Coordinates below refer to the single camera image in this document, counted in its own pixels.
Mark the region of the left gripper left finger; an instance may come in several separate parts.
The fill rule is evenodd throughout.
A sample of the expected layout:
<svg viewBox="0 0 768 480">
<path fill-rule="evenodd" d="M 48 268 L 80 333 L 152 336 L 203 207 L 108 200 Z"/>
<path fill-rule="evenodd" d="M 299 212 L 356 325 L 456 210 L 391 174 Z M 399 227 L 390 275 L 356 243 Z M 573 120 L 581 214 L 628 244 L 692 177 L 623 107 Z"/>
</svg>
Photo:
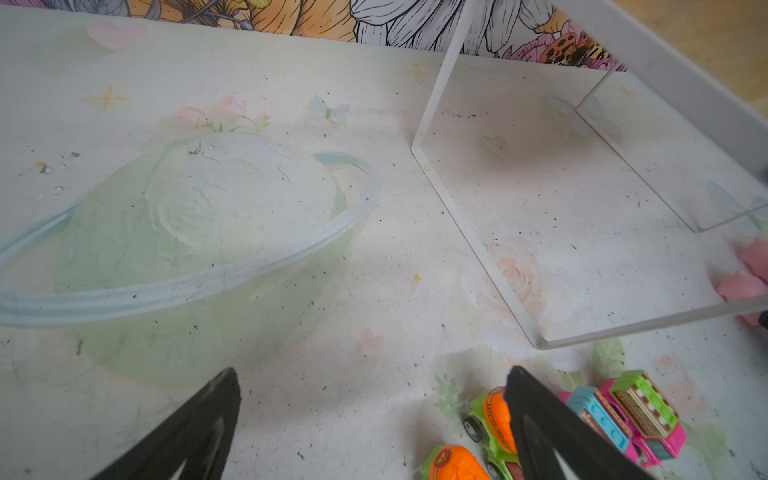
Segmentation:
<svg viewBox="0 0 768 480">
<path fill-rule="evenodd" d="M 214 376 L 96 479 L 220 479 L 241 404 L 237 373 Z"/>
</svg>

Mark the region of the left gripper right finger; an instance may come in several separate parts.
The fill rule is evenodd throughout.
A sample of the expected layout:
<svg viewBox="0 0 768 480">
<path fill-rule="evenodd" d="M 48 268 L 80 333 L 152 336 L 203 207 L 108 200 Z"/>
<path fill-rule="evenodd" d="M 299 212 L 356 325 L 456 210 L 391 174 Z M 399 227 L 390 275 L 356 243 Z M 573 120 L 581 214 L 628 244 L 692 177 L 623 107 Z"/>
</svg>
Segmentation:
<svg viewBox="0 0 768 480">
<path fill-rule="evenodd" d="M 512 430 L 526 479 L 649 479 L 521 366 L 505 387 Z"/>
</svg>

